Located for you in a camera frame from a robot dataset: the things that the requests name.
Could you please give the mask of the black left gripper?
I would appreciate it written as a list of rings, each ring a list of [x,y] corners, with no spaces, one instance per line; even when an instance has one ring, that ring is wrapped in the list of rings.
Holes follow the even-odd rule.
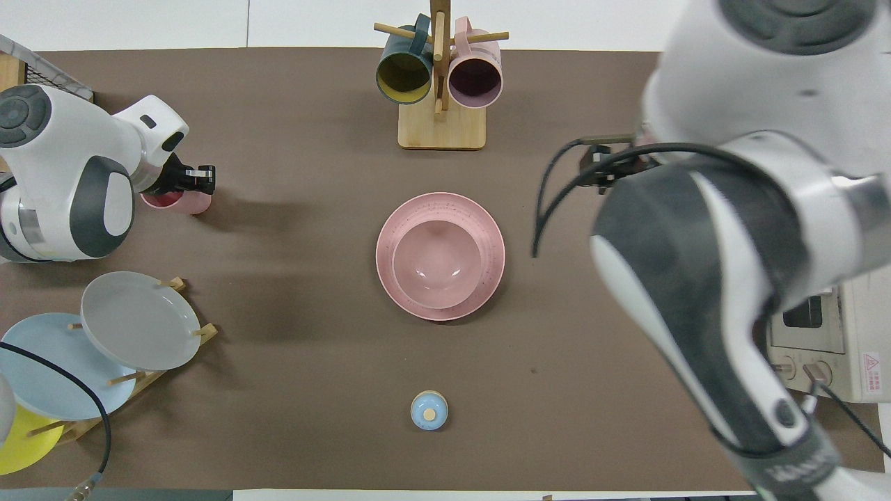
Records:
[[[185,165],[172,153],[161,168],[159,177],[148,187],[148,196],[162,196],[174,191],[200,191],[213,196],[216,190],[216,166]]]

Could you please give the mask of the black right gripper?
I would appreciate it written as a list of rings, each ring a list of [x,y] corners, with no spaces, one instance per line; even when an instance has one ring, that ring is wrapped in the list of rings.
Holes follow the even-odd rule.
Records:
[[[590,136],[581,139],[582,145],[588,147],[585,154],[579,159],[578,171],[582,173],[592,165],[599,164],[613,155],[614,145],[628,145],[626,149],[634,147],[634,138],[630,134],[606,134],[605,136]],[[627,175],[644,172],[655,168],[659,163],[651,154],[639,155],[621,159],[607,167],[598,167],[592,174],[586,175],[577,185],[581,187],[598,187],[598,194],[604,196],[615,181]]]

